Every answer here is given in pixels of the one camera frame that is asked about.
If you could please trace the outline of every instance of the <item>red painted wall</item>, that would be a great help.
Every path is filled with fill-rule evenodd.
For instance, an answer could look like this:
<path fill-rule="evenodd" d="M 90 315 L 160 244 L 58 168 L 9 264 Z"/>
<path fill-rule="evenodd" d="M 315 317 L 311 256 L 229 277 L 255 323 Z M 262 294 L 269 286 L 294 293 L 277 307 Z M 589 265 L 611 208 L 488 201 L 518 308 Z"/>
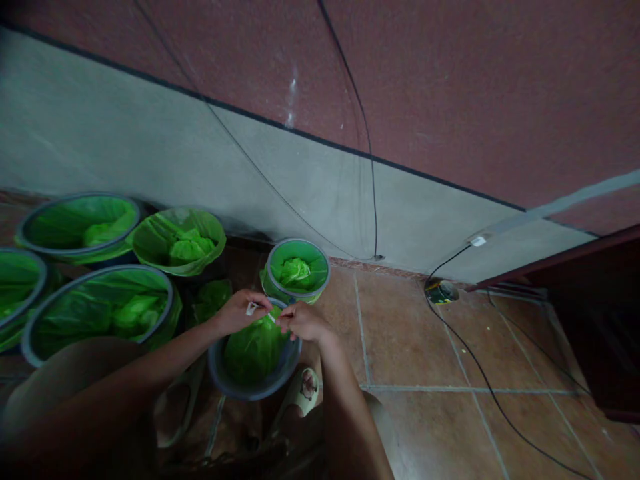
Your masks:
<path fill-rule="evenodd" d="M 144 1 L 207 96 L 366 150 L 314 1 Z M 338 2 L 376 156 L 526 208 L 640 167 L 640 3 Z M 132 0 L 30 0 L 15 24 L 191 88 Z M 296 78 L 295 94 L 290 86 Z M 576 212 L 591 231 L 609 212 Z"/>

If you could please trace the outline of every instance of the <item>black stripe on wall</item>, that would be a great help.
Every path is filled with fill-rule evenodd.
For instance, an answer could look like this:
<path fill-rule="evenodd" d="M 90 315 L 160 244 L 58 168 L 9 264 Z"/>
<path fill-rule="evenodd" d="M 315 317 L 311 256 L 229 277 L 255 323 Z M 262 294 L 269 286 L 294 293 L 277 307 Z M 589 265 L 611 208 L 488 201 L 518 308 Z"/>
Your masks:
<path fill-rule="evenodd" d="M 198 92 L 194 92 L 193 90 L 186 89 L 184 87 L 181 87 L 180 85 L 176 85 L 174 83 L 170 83 L 170 82 L 168 82 L 166 80 L 162 80 L 160 78 L 154 77 L 154 76 L 152 76 L 152 75 L 150 75 L 148 73 L 145 73 L 145 72 L 142 72 L 142 71 L 139 71 L 139 70 L 136 70 L 136 69 L 132 69 L 130 67 L 127 67 L 125 65 L 121 65 L 121 64 L 116 63 L 116 62 L 114 62 L 112 60 L 109 60 L 107 58 L 104 58 L 104 57 L 101 57 L 99 55 L 96 55 L 94 53 L 88 52 L 86 50 L 79 49 L 77 47 L 74 47 L 72 45 L 66 44 L 64 42 L 60 42 L 60 41 L 58 41 L 56 39 L 53 39 L 53 38 L 48 37 L 46 35 L 42 35 L 42 34 L 36 32 L 36 31 L 33 31 L 33 30 L 28 29 L 26 27 L 22 27 L 20 25 L 15 25 L 15 24 L 13 24 L 11 22 L 8 22 L 5 19 L 0 19 L 0 25 L 2 25 L 3 27 L 8 28 L 9 30 L 12 30 L 12 31 L 15 31 L 15 32 L 18 32 L 18 33 L 22 33 L 22 34 L 24 34 L 24 35 L 26 35 L 26 36 L 28 36 L 28 37 L 30 37 L 32 39 L 44 42 L 44 43 L 46 43 L 48 45 L 51 45 L 52 47 L 56 47 L 56 48 L 68 51 L 70 53 L 73 53 L 75 55 L 79 55 L 79 56 L 84 57 L 86 59 L 92 60 L 92 61 L 100 63 L 102 65 L 105 65 L 107 67 L 114 68 L 114 69 L 116 69 L 118 71 L 127 73 L 129 75 L 134 76 L 134 77 L 137 77 L 137 78 L 140 78 L 140 79 L 155 83 L 156 85 L 160 85 L 162 87 L 174 90 L 174 91 L 182 93 L 184 95 L 188 95 L 188 96 L 190 96 L 190 97 L 192 97 L 192 98 L 194 98 L 196 100 L 202 101 L 202 98 L 204 98 L 208 103 L 210 103 L 210 104 L 212 104 L 212 105 L 214 105 L 216 107 L 220 107 L 220 108 L 222 108 L 224 110 L 228 110 L 228 111 L 237 113 L 237 114 L 242 115 L 244 117 L 248 117 L 250 119 L 256 120 L 256 121 L 264 123 L 266 125 L 270 125 L 272 127 L 278 128 L 280 130 L 288 131 L 288 132 L 290 132 L 290 133 L 292 133 L 294 135 L 298 135 L 299 137 L 303 137 L 303 138 L 306 138 L 308 140 L 312 140 L 314 142 L 318 142 L 318 143 L 320 143 L 322 145 L 326 145 L 328 147 L 334 148 L 336 150 L 343 151 L 345 153 L 350 153 L 350 154 L 356 155 L 358 157 L 362 157 L 362 158 L 365 158 L 365 159 L 370 159 L 371 158 L 371 156 L 369 156 L 368 152 L 363 152 L 363 151 L 360 151 L 360 150 L 357 150 L 357 149 L 352 149 L 350 147 L 345 147 L 344 145 L 340 145 L 339 143 L 334 143 L 332 141 L 326 140 L 326 139 L 321 138 L 321 137 L 317 137 L 315 135 L 312 135 L 310 133 L 304 132 L 302 130 L 285 127 L 284 124 L 282 124 L 280 122 L 276 122 L 274 120 L 270 120 L 270 119 L 268 119 L 266 117 L 262 117 L 261 115 L 256 115 L 255 113 L 252 113 L 252 112 L 247 111 L 247 110 L 240 109 L 240 108 L 235 107 L 233 105 L 230 105 L 228 103 L 221 102 L 220 100 L 216 100 L 214 98 L 210 98 L 210 97 L 208 97 L 206 95 L 201 95 Z M 448 180 L 444 180 L 444 179 L 441 179 L 441 178 L 438 178 L 438 177 L 434 177 L 433 175 L 430 175 L 428 173 L 424 173 L 424 172 L 421 172 L 421 171 L 418 171 L 418 170 L 415 170 L 415 169 L 412 169 L 412 168 L 409 168 L 409 167 L 405 167 L 404 165 L 400 165 L 398 163 L 394 163 L 394 162 L 392 162 L 390 160 L 386 160 L 386 159 L 381 158 L 381 157 L 376 157 L 375 155 L 373 156 L 373 161 L 376 162 L 376 163 L 380 163 L 382 165 L 387 165 L 388 167 L 392 167 L 394 169 L 398 169 L 398 170 L 410 173 L 412 175 L 416 175 L 418 177 L 422 177 L 424 179 L 428 179 L 428 180 L 431 180 L 431 181 L 434 181 L 434 182 L 438 182 L 441 185 L 445 185 L 447 187 L 454 188 L 456 190 L 460 190 L 460 191 L 463 191 L 463 192 L 466 192 L 466 193 L 470 193 L 472 195 L 475 195 L 476 197 L 480 197 L 482 199 L 489 200 L 489 201 L 492 201 L 494 203 L 498 203 L 500 205 L 504 205 L 505 207 L 509 207 L 509 208 L 512 208 L 512 209 L 515 209 L 515 210 L 518 210 L 518 211 L 521 211 L 521 212 L 527 211 L 527 209 L 525 209 L 523 207 L 520 207 L 519 205 L 516 205 L 514 203 L 510 203 L 510 202 L 507 202 L 507 201 L 504 201 L 504 200 L 500 200 L 499 198 L 492 197 L 490 195 L 487 195 L 486 193 L 482 193 L 482 192 L 479 192 L 479 191 L 476 191 L 476 190 L 472 190 L 472 189 L 466 188 L 466 187 L 464 187 L 462 185 L 458 185 L 458 184 L 450 182 Z M 547 220 L 551 221 L 553 223 L 557 223 L 558 225 L 562 225 L 564 227 L 568 227 L 568 228 L 571 228 L 573 230 L 578 230 L 578 231 L 581 231 L 581 232 L 586 233 L 588 235 L 592 235 L 594 237 L 598 237 L 598 235 L 596 235 L 595 233 L 588 232 L 588 231 L 583 231 L 583 230 L 577 229 L 575 227 L 571 227 L 569 225 L 564 225 L 564 224 L 555 222 L 552 219 L 547 219 Z"/>

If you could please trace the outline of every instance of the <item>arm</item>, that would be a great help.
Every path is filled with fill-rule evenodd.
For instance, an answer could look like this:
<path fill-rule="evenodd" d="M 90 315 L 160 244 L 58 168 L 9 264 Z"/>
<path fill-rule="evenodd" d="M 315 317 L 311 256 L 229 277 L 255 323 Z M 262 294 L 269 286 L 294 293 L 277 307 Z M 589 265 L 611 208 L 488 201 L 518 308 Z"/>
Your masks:
<path fill-rule="evenodd" d="M 250 301 L 262 308 L 248 317 Z M 272 308 L 261 293 L 240 290 L 207 322 L 94 383 L 28 426 L 4 445 L 5 460 L 21 471 L 77 471 L 117 441 L 212 343 Z"/>
<path fill-rule="evenodd" d="M 279 318 L 283 332 L 320 348 L 325 442 L 331 478 L 392 479 L 385 448 L 342 342 L 310 305 L 298 302 Z"/>

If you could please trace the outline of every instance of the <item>trash bin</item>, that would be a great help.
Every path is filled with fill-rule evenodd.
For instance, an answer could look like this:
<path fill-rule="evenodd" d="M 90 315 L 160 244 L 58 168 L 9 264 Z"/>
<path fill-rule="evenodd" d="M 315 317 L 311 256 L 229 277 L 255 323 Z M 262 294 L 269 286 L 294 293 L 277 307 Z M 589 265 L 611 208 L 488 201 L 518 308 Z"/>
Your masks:
<path fill-rule="evenodd" d="M 286 308 L 286 304 L 278 299 L 269 298 L 269 300 L 274 307 Z M 242 401 L 257 401 L 276 392 L 293 374 L 302 351 L 300 338 L 296 338 L 294 341 L 287 339 L 276 368 L 265 378 L 252 384 L 246 384 L 238 382 L 234 376 L 230 375 L 225 366 L 225 348 L 229 338 L 230 336 L 220 339 L 209 347 L 207 353 L 209 372 L 214 384 L 222 393 Z"/>
<path fill-rule="evenodd" d="M 222 224 L 204 210 L 178 207 L 144 219 L 128 242 L 140 263 L 177 277 L 195 277 L 220 257 L 227 237 Z M 220 275 L 208 275 L 213 279 Z"/>
<path fill-rule="evenodd" d="M 35 253 L 0 248 L 0 353 L 20 344 L 30 314 L 63 282 L 62 274 Z"/>
<path fill-rule="evenodd" d="M 92 337 L 125 338 L 154 350 L 173 336 L 182 301 L 161 271 L 117 265 L 60 288 L 32 314 L 22 352 L 40 367 L 62 348 Z"/>
<path fill-rule="evenodd" d="M 62 263 L 92 269 L 135 261 L 127 236 L 144 216 L 130 198 L 78 193 L 41 205 L 18 227 L 16 243 Z"/>
<path fill-rule="evenodd" d="M 297 301 L 314 304 L 330 277 L 328 256 L 317 245 L 299 238 L 276 244 L 260 271 L 264 292 L 288 305 Z"/>

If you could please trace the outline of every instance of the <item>hand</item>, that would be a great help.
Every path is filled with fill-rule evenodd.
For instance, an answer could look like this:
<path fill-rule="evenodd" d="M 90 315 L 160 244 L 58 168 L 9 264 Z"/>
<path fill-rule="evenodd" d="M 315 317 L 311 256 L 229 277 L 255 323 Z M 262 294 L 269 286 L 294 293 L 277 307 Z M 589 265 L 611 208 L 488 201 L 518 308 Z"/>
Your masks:
<path fill-rule="evenodd" d="M 302 340 L 320 343 L 333 332 L 330 324 L 318 311 L 302 301 L 282 310 L 275 323 L 280 325 L 282 333 L 291 330 L 291 340 L 300 337 Z"/>
<path fill-rule="evenodd" d="M 258 304 L 252 315 L 247 315 L 249 302 Z M 273 310 L 273 305 L 266 295 L 248 289 L 237 291 L 207 323 L 214 326 L 221 337 L 248 327 L 252 322 L 264 317 Z"/>

